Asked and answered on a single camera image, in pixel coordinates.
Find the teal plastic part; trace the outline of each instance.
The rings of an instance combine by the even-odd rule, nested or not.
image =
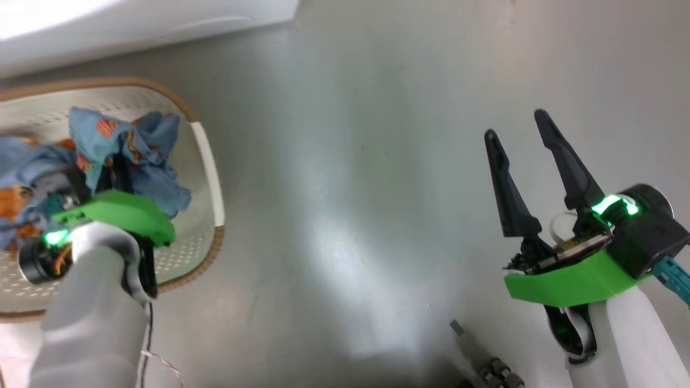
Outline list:
[[[108,190],[93,195],[84,205],[58,213],[52,218],[66,226],[78,226],[91,221],[103,222],[124,231],[151,239],[155,246],[175,241],[175,227],[152,200]]]
[[[511,296],[553,307],[572,307],[611,299],[648,280],[631,278],[606,251],[539,275],[507,275]]]

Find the shiny gray surface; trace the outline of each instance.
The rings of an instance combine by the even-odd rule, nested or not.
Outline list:
[[[297,21],[15,84],[141,75],[198,111],[226,239],[155,305],[189,387],[444,387],[457,318],[529,387],[570,387],[540,307],[511,300],[482,135],[543,225],[565,210],[532,112],[604,191],[660,187],[690,225],[686,1],[305,1]],[[681,263],[688,265],[687,255]],[[690,314],[646,286],[690,365]],[[152,363],[148,387],[173,387]]]

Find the basket rim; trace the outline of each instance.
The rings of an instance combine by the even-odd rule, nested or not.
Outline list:
[[[100,78],[86,78],[86,79],[71,79],[66,81],[51,82],[48,84],[37,84],[31,86],[22,86],[7,91],[0,92],[0,104],[3,102],[15,101],[18,99],[35,97],[39,95],[65,92],[69,90],[79,89],[93,89],[93,88],[110,88],[110,87],[141,87],[148,88],[155,92],[162,94],[172,101],[180,111],[185,115],[185,118],[190,122],[198,122],[199,117],[191,106],[182,99],[177,93],[173,92],[168,87],[150,79],[141,77],[100,77]],[[172,291],[179,287],[192,282],[201,276],[208,267],[215,261],[223,244],[223,237],[225,236],[225,226],[215,226],[215,233],[211,247],[206,254],[206,257],[197,265],[192,271],[184,275],[171,279],[167,282],[159,284],[159,292],[165,293]],[[0,312],[1,323],[24,323],[34,322],[43,318],[46,310],[32,310],[32,311],[17,311],[11,313]]]

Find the laundry basket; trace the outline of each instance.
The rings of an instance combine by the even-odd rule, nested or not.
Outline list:
[[[192,202],[172,221],[177,241],[155,253],[156,276],[161,292],[198,278],[220,250],[225,212],[211,147],[194,111],[178,95],[147,79],[65,81],[0,91],[0,135],[29,136],[39,143],[69,138],[73,106],[127,121],[152,110],[180,116],[170,163],[180,186],[192,191]],[[60,282],[30,284],[10,255],[0,251],[0,323],[42,318],[59,290]]]

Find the green led light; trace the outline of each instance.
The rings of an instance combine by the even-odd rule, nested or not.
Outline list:
[[[598,204],[592,206],[592,211],[597,213],[598,215],[601,215],[606,211],[606,209],[609,208],[610,205],[615,204],[620,200],[622,200],[625,203],[625,210],[628,212],[628,215],[637,214],[637,212],[640,211],[640,209],[634,203],[630,202],[626,198],[619,197],[615,194],[609,195]]]
[[[58,245],[65,242],[68,239],[69,234],[70,232],[67,229],[50,232],[43,237],[43,241],[45,241],[48,245]]]

